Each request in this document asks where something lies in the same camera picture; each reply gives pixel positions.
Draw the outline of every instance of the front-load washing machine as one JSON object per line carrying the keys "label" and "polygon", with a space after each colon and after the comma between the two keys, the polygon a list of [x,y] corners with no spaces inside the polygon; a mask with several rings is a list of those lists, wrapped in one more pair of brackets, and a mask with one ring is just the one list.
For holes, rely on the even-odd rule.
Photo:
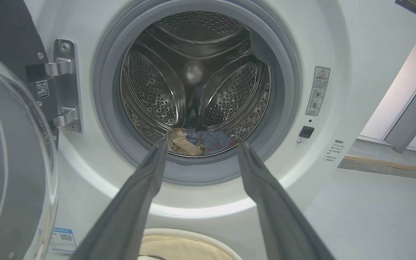
{"label": "front-load washing machine", "polygon": [[[31,15],[37,34],[0,36],[18,46],[0,48],[0,60],[14,71],[22,66],[14,59],[29,56],[14,73],[58,142],[55,226],[76,243],[153,143],[175,129],[248,142],[305,210],[416,42],[416,3],[400,0],[17,4],[12,13],[24,13],[25,24]],[[0,18],[1,34],[4,22],[17,23],[11,18]],[[146,227],[202,233],[245,260],[265,259],[236,141],[199,156],[168,151]]]}

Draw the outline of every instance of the fabric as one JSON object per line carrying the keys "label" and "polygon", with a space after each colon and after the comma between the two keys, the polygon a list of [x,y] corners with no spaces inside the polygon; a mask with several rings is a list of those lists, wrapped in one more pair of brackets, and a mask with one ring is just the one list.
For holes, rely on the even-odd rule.
{"label": "fabric", "polygon": [[139,255],[167,260],[234,260],[226,251],[210,243],[169,235],[144,235]]}
{"label": "fabric", "polygon": [[151,256],[147,256],[147,255],[140,255],[140,256],[137,257],[137,260],[161,260],[161,259],[162,258],[151,257]]}
{"label": "fabric", "polygon": [[171,151],[180,155],[211,155],[238,143],[223,131],[196,131],[194,128],[175,128],[168,132]]}

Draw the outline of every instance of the door hinge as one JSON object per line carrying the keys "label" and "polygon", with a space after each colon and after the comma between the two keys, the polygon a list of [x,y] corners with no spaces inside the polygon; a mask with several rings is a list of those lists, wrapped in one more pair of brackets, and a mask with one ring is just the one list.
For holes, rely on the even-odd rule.
{"label": "door hinge", "polygon": [[76,44],[63,39],[54,42],[53,62],[26,67],[28,81],[38,94],[35,99],[51,126],[82,132],[77,71]]}

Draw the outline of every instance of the floor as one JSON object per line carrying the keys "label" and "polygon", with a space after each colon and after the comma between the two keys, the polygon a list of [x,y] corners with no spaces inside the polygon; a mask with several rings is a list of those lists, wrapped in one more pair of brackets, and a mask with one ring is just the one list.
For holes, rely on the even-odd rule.
{"label": "floor", "polygon": [[416,179],[416,151],[397,153],[389,145],[356,140],[338,167]]}
{"label": "floor", "polygon": [[337,169],[305,216],[337,260],[416,259],[416,179]]}

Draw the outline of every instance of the washing machine door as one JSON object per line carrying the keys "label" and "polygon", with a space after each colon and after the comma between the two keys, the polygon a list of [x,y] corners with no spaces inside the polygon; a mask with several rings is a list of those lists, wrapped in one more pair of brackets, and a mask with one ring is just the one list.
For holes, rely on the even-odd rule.
{"label": "washing machine door", "polygon": [[42,259],[57,210],[56,144],[26,87],[40,60],[26,53],[45,52],[24,6],[0,3],[0,259]]}

